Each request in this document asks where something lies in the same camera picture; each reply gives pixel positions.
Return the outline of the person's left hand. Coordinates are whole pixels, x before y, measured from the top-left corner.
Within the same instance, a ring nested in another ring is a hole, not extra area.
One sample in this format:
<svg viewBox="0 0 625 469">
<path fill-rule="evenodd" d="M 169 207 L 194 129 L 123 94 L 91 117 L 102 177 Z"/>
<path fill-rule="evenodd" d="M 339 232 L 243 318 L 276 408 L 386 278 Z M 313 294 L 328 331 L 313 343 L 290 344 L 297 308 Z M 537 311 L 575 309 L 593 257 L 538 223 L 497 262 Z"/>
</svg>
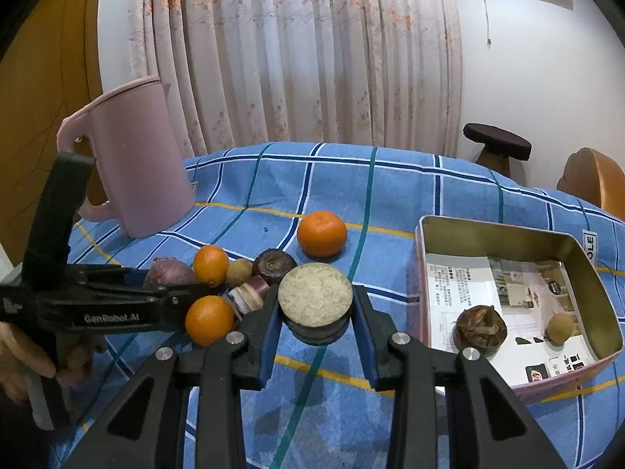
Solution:
<svg viewBox="0 0 625 469">
<path fill-rule="evenodd" d="M 23 370 L 55 379 L 62 387 L 76 387 L 92 374 L 93 355 L 106 348 L 103 336 L 80 339 L 66 356 L 66 363 L 57 367 L 46 352 L 11 324 L 1 323 L 1 390 L 15 405 L 28 400 Z"/>
</svg>

